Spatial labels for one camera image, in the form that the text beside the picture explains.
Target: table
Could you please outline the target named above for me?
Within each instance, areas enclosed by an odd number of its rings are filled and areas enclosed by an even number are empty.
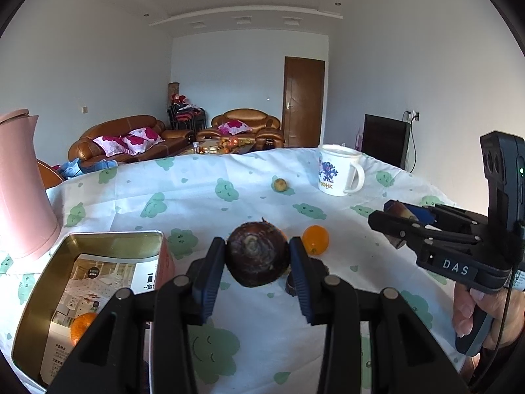
[[[383,235],[370,230],[366,218],[390,199],[454,203],[426,181],[398,168],[370,157],[363,157],[362,165],[364,187],[346,197],[332,197],[317,189],[318,156],[307,148],[246,155],[192,154],[127,164],[66,181],[49,189],[48,196],[63,226],[59,241],[70,232],[161,230],[179,274],[206,254],[213,237],[227,238],[246,221],[264,218],[288,238],[300,236],[313,224],[322,225],[330,233],[330,246],[319,258],[330,272],[359,289],[379,292],[395,287],[460,369],[464,357],[453,348],[451,324],[453,283],[417,267],[411,250],[393,249]],[[272,189],[277,177],[288,182],[287,191]],[[31,289],[19,294],[19,284],[24,275],[38,279],[53,252],[33,264],[2,265],[0,349],[7,356],[25,294]],[[0,252],[2,259],[5,252]],[[297,298],[284,291],[284,278],[249,289],[225,270],[212,318],[193,338],[199,392],[313,394],[324,334],[323,327],[306,324]],[[365,328],[362,336],[366,362]],[[201,343],[206,339],[213,345]],[[220,360],[213,361],[211,353]],[[369,383],[365,371],[364,392],[369,391]]]
[[[199,141],[199,146],[217,146],[218,144],[219,144],[218,139],[205,139],[203,141]],[[247,144],[247,145],[243,145],[238,148],[235,148],[231,152],[231,154],[243,155],[243,154],[247,154],[249,152],[255,151],[255,148],[256,148],[256,144],[254,142],[253,144]],[[195,153],[193,152],[193,144],[190,144],[186,146],[185,148],[183,148],[182,150],[180,150],[177,156],[178,155],[195,155]]]

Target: air vent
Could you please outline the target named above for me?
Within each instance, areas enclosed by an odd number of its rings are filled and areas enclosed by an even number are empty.
[[[190,22],[188,25],[193,29],[206,28],[206,24],[204,22]]]
[[[237,25],[249,25],[251,24],[251,16],[233,16],[237,21]]]
[[[301,25],[301,21],[303,18],[287,18],[283,16],[283,21],[285,25],[292,25],[294,27],[298,27]]]

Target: white mug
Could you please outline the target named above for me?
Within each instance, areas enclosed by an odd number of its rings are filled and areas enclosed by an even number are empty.
[[[362,153],[341,145],[320,145],[318,151],[319,189],[322,192],[344,196],[363,188],[364,170],[359,164]],[[351,188],[356,174],[357,185]]]

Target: printed picture on box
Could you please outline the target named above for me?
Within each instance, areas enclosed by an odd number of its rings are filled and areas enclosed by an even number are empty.
[[[136,264],[77,259],[52,321],[69,327],[85,313],[97,313],[123,287],[131,287]]]

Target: power cord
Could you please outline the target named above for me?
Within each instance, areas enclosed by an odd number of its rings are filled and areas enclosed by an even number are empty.
[[[412,166],[412,170],[410,170],[410,173],[412,173],[414,169],[416,168],[416,162],[417,162],[416,141],[414,140],[414,132],[412,131],[412,123],[414,123],[414,119],[410,121],[410,136],[412,137],[412,144],[414,146],[414,165]]]
[[[405,117],[405,114],[408,114],[408,116],[410,117],[411,115],[411,112],[410,111],[405,111],[403,113],[403,118]],[[410,173],[414,172],[414,169],[416,168],[416,162],[417,162],[417,151],[416,151],[416,141],[414,140],[414,131],[412,130],[412,124],[414,123],[414,119],[412,118],[410,120],[410,130],[409,130],[409,135],[412,137],[412,145],[414,146],[414,165],[412,166],[412,169],[410,170]]]

